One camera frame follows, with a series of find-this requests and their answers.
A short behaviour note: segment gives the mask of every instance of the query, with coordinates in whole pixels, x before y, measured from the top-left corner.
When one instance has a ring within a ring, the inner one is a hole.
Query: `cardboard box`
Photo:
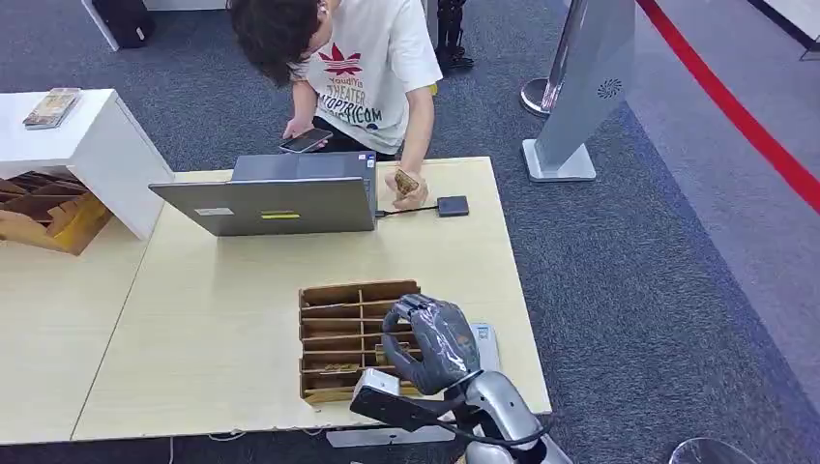
[[[395,375],[381,351],[382,320],[404,295],[421,293],[414,280],[313,287],[299,292],[299,339],[302,341],[300,391],[308,403],[350,401],[368,367]],[[414,358],[422,353],[410,325],[394,333]],[[410,382],[402,394],[418,395]]]
[[[0,240],[79,255],[111,212],[72,176],[0,179]]]

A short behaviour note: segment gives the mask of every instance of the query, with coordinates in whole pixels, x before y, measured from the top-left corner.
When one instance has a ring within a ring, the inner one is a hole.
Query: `black bag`
[[[139,48],[154,33],[154,19],[142,0],[92,0],[105,25],[122,48]]]

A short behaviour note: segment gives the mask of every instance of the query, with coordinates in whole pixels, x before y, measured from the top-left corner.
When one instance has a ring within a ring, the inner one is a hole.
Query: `white t-shirt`
[[[421,0],[341,0],[330,41],[309,58],[316,116],[368,148],[398,151],[405,93],[442,78]]]

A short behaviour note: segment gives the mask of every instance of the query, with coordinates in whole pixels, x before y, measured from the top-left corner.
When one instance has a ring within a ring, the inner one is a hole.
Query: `red leaf logo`
[[[335,43],[331,47],[331,56],[319,52],[319,57],[328,66],[327,69],[325,69],[328,73],[335,75],[356,75],[356,73],[362,70],[362,68],[359,68],[359,60],[362,58],[362,53],[353,53],[345,58]]]

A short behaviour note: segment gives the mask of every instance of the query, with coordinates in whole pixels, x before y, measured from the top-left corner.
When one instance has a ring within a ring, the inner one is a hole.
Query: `laptop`
[[[218,237],[359,232],[376,226],[375,153],[239,157],[228,182],[148,186]]]

